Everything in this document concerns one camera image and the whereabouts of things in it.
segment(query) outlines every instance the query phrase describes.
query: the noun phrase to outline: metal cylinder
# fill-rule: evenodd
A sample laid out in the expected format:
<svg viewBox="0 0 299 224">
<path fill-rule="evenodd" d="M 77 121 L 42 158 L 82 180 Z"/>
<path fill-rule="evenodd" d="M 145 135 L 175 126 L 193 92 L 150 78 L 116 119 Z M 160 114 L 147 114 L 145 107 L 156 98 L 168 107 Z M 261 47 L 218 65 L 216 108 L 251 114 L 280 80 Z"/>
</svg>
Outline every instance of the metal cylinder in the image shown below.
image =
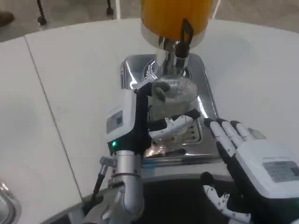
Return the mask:
<svg viewBox="0 0 299 224">
<path fill-rule="evenodd" d="M 132 151 L 122 150 L 114 154 L 116 167 L 113 170 L 112 177 L 123 174 L 140 176 L 141 156 L 135 155 Z"/>
<path fill-rule="evenodd" d="M 196 47 L 203 39 L 205 36 L 206 29 L 202 30 L 199 34 L 193 36 L 190 48 Z M 155 48 L 158 49 L 163 49 L 163 50 L 170 50 L 169 46 L 173 46 L 178 44 L 179 41 L 173 41 L 170 39 L 167 39 L 163 36 L 159 36 L 153 32 L 151 32 L 149 29 L 146 28 L 146 26 L 142 23 L 141 24 L 141 33 L 144 39 L 154 46 Z"/>
<path fill-rule="evenodd" d="M 212 0 L 141 0 L 141 20 L 152 33 L 173 42 L 180 41 L 183 20 L 189 21 L 194 30 L 193 36 L 206 29 L 212 2 Z"/>
</svg>

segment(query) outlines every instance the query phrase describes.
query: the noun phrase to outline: white tabletop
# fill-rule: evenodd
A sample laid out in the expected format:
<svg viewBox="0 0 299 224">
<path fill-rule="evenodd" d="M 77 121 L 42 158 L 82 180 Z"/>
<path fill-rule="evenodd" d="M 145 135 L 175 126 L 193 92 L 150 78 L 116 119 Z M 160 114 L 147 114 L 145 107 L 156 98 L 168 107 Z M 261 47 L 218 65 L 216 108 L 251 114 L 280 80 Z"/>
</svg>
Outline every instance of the white tabletop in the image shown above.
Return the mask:
<svg viewBox="0 0 299 224">
<path fill-rule="evenodd" d="M 105 142 L 106 107 L 120 89 L 120 63 L 155 53 L 140 20 L 79 24 L 26 36 L 82 196 L 92 192 Z M 209 22 L 193 52 L 206 65 L 219 115 L 260 129 L 297 152 L 299 35 L 243 23 Z M 212 171 L 223 164 L 156 168 L 145 175 Z"/>
<path fill-rule="evenodd" d="M 25 39 L 0 43 L 0 179 L 37 224 L 81 201 Z"/>
</svg>

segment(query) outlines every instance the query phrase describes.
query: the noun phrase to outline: juice dispenser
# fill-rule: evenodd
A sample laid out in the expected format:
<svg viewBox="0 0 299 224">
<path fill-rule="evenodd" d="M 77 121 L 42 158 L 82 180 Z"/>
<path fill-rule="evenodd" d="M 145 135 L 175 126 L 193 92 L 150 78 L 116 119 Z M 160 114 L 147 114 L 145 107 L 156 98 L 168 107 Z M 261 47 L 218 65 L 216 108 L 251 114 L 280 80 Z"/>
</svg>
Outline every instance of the juice dispenser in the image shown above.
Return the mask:
<svg viewBox="0 0 299 224">
<path fill-rule="evenodd" d="M 157 53 L 128 56 L 121 65 L 122 87 L 135 89 L 167 75 L 186 77 L 197 86 L 195 104 L 201 113 L 187 129 L 156 140 L 144 163 L 171 165 L 189 158 L 195 163 L 219 158 L 203 124 L 204 118 L 217 117 L 205 66 L 199 55 L 189 53 L 204 37 L 211 5 L 212 0 L 141 0 L 142 35 Z"/>
</svg>

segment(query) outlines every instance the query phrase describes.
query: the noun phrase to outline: chair leg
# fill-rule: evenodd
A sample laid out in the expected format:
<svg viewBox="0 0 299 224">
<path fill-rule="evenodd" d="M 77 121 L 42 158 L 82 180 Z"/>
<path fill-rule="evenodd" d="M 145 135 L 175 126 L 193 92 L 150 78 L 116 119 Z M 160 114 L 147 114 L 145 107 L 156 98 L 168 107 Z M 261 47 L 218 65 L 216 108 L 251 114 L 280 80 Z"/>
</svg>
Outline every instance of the chair leg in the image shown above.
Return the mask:
<svg viewBox="0 0 299 224">
<path fill-rule="evenodd" d="M 111 8 L 111 0 L 107 0 L 108 8 L 107 8 L 107 15 L 113 15 L 113 9 Z"/>
<path fill-rule="evenodd" d="M 41 0 L 37 0 L 37 5 L 38 5 L 39 12 L 40 12 L 40 14 L 41 14 L 41 16 L 39 16 L 39 17 L 37 18 L 37 21 L 39 22 L 39 24 L 40 24 L 41 26 L 46 25 L 46 24 L 47 24 L 47 20 L 46 20 L 46 18 L 45 18 L 44 13 L 43 13 L 43 6 L 42 6 L 42 4 L 41 4 Z"/>
</svg>

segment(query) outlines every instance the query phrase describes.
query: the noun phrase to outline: gray floor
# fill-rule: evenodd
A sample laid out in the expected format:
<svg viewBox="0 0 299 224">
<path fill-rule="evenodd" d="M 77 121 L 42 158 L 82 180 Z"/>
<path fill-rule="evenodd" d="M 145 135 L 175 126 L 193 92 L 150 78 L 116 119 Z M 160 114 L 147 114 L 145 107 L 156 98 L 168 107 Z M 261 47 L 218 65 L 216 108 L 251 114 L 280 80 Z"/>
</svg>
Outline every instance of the gray floor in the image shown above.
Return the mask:
<svg viewBox="0 0 299 224">
<path fill-rule="evenodd" d="M 40 29 L 57 28 L 76 23 L 113 19 L 106 15 L 107 0 L 41 0 L 48 25 L 40 27 L 36 0 L 0 0 L 0 10 L 10 11 L 15 21 L 0 28 L 0 42 Z M 111 1 L 115 9 L 115 0 Z"/>
<path fill-rule="evenodd" d="M 76 23 L 114 19 L 106 15 L 107 0 L 41 0 L 49 21 L 45 28 Z M 141 0 L 119 0 L 121 18 L 140 17 Z M 216 19 L 241 21 L 281 28 L 299 33 L 299 0 L 214 0 L 211 16 Z M 0 28 L 0 42 L 40 30 L 36 0 L 0 0 L 0 10 L 11 11 L 15 21 Z"/>
</svg>

